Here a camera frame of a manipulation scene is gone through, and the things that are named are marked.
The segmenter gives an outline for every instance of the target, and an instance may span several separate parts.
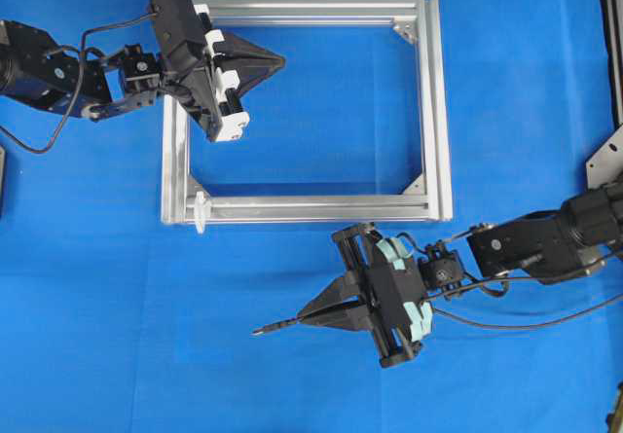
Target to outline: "aluminum frame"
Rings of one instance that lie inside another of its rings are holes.
[[[623,0],[601,0],[614,127],[623,125]]]
[[[215,27],[380,26],[415,47],[422,173],[401,195],[211,197],[190,171],[188,117],[165,97],[165,224],[445,221],[453,217],[439,0],[193,0]]]

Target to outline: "screw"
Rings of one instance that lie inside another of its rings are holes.
[[[445,272],[444,270],[439,270],[435,275],[437,276],[437,280],[441,282],[445,282],[446,280],[450,278],[448,273]]]

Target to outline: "blue tabletop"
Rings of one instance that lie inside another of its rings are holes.
[[[146,4],[0,0],[0,18],[77,45],[82,30],[137,17]],[[440,4],[455,219],[380,224],[420,243],[558,207],[586,188],[584,162],[613,127],[599,0]],[[396,193],[418,173],[414,73],[397,35],[240,35],[288,63],[243,100],[252,121],[239,143],[208,144],[193,127],[203,183],[240,194],[266,185]],[[157,48],[146,24],[92,42]],[[0,100],[0,123],[32,143],[57,120]],[[436,317],[418,359],[383,371],[365,333],[296,327],[254,339],[253,328],[293,315],[342,272],[330,240],[342,225],[205,235],[163,226],[162,104],[97,125],[72,120],[43,157],[0,142],[0,431],[605,430],[623,379],[621,307],[534,333]],[[620,292],[621,269],[440,305],[481,321],[536,322]]]

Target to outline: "white clip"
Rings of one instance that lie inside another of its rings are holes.
[[[240,78],[238,76],[238,71],[229,70],[223,72],[220,68],[216,68],[214,72],[214,83],[216,89],[216,100],[220,104],[227,100],[225,96],[226,90],[237,90],[238,86],[240,86]]]
[[[220,143],[222,141],[236,141],[237,139],[241,139],[242,130],[249,125],[249,120],[248,112],[238,112],[221,117],[223,125],[214,141]]]
[[[223,36],[223,32],[220,29],[212,29],[210,32],[205,34],[205,40],[207,41],[207,51],[210,56],[214,58],[216,52],[214,51],[214,44],[217,42],[224,42],[225,36]]]
[[[210,9],[207,6],[207,3],[198,3],[195,5],[195,13],[205,13],[206,15],[210,14]]]
[[[199,191],[195,195],[195,227],[199,234],[205,232],[205,223],[212,213],[212,202],[207,198],[205,192]]]

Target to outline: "wire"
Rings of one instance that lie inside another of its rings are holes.
[[[85,32],[83,32],[81,42],[80,42],[80,51],[79,51],[79,59],[78,59],[78,81],[76,83],[76,88],[74,89],[71,99],[69,100],[69,105],[67,106],[67,110],[65,111],[65,114],[62,116],[62,119],[60,119],[60,122],[56,126],[55,131],[52,134],[52,137],[50,138],[46,146],[44,146],[43,148],[33,148],[32,146],[28,146],[26,143],[21,141],[19,138],[17,138],[15,135],[13,135],[10,131],[8,131],[3,126],[0,126],[0,131],[2,131],[5,135],[11,138],[11,140],[13,140],[16,144],[18,144],[20,148],[25,149],[26,151],[32,154],[45,154],[48,151],[50,151],[52,147],[55,145],[56,139],[60,135],[60,132],[62,131],[63,127],[67,123],[69,114],[71,114],[71,112],[74,110],[74,106],[76,105],[76,101],[78,100],[78,96],[80,95],[80,90],[82,89],[82,85],[85,80],[85,66],[87,65],[87,51],[92,52],[92,49],[94,49],[94,48],[87,48],[87,38],[91,34],[94,34],[96,32],[109,31],[112,29],[121,29],[124,27],[135,26],[156,15],[157,15],[156,13],[149,13],[147,15],[143,15],[142,17],[131,19],[129,21],[117,22],[115,24],[108,24],[106,26],[95,27],[93,29],[88,29]],[[74,48],[70,49],[68,46],[65,46],[65,48],[67,48],[67,50],[70,50],[71,52],[73,52],[74,50],[77,50]]]
[[[471,234],[473,232],[473,229],[474,228],[472,227],[472,228],[470,228],[469,230],[467,230],[465,232],[454,234],[454,235],[452,235],[452,236],[450,236],[448,238],[444,238],[441,241],[444,242],[444,243],[451,243],[451,242],[453,242],[455,240],[458,240],[459,238],[463,238],[464,236]]]
[[[607,307],[609,305],[614,305],[621,301],[623,301],[623,294],[618,294],[610,299],[607,299],[601,302],[600,304],[594,305],[592,307],[588,307],[586,309],[579,311],[578,313],[573,313],[563,318],[554,319],[551,321],[545,321],[543,323],[525,324],[525,325],[518,325],[518,326],[480,323],[478,321],[472,321],[470,319],[463,318],[462,316],[458,316],[453,313],[448,313],[447,311],[444,311],[443,309],[439,309],[435,307],[433,308],[433,311],[435,313],[441,314],[442,316],[446,316],[447,318],[454,319],[458,323],[467,324],[469,326],[474,326],[480,329],[491,329],[491,330],[498,330],[498,331],[534,331],[537,329],[549,328],[551,326],[556,326],[562,323],[566,323],[568,321],[579,318],[581,316],[585,316],[589,313],[592,313],[593,311],[597,311],[598,309]]]
[[[465,274],[469,278],[469,280],[472,281],[472,283],[476,283],[476,282],[481,283],[482,285],[479,287],[479,289],[485,294],[489,295],[490,297],[495,297],[496,299],[499,299],[505,296],[508,293],[508,289],[510,289],[510,282],[508,281],[501,282],[502,289],[496,290],[496,289],[490,289],[489,287],[485,285],[486,281],[477,279],[476,277],[471,275],[469,272],[464,271],[463,274]]]
[[[74,54],[80,55],[80,51],[74,46],[58,46],[58,47],[55,47],[54,49],[49,49],[48,51],[44,52],[43,56],[56,55],[56,54],[60,54],[61,52],[73,52]],[[100,49],[98,49],[97,47],[88,47],[85,49],[85,53],[93,54],[97,58],[106,57],[106,54],[102,52]]]
[[[422,253],[424,256],[426,256],[426,253],[423,250],[421,250],[420,248],[418,248],[418,245],[416,244],[416,240],[410,234],[407,234],[406,232],[401,232],[396,237],[403,237],[403,238],[405,238],[409,243],[411,243],[411,246],[413,246],[414,250],[416,250],[416,251]]]
[[[542,276],[542,277],[533,277],[531,275],[517,275],[517,276],[513,276],[513,277],[493,277],[491,279],[486,279],[486,280],[479,280],[478,282],[472,283],[472,284],[467,284],[467,285],[463,285],[461,287],[459,287],[458,289],[451,289],[451,290],[447,290],[445,292],[439,292],[435,295],[431,295],[427,298],[424,299],[425,302],[431,302],[435,299],[438,299],[440,297],[446,297],[448,295],[452,295],[455,293],[462,293],[462,292],[466,292],[467,290],[471,290],[471,289],[477,289],[480,288],[486,284],[490,284],[490,283],[495,283],[495,282],[519,282],[519,281],[527,281],[527,280],[538,280],[538,281],[547,281],[547,280],[565,280],[568,279],[570,277],[575,276],[576,274],[578,274],[579,272],[583,272],[583,271],[590,271],[592,267],[595,266],[595,264],[598,263],[604,263],[605,261],[609,260],[610,258],[613,258],[615,256],[618,256],[620,254],[622,254],[623,252],[621,251],[613,251],[612,253],[608,253],[606,255],[603,255],[601,257],[600,260],[598,260],[595,263],[591,263],[590,265],[586,265],[583,266],[581,268],[577,268],[574,271],[569,271],[569,272],[565,272],[564,274],[558,274],[558,275],[547,275],[547,276]]]

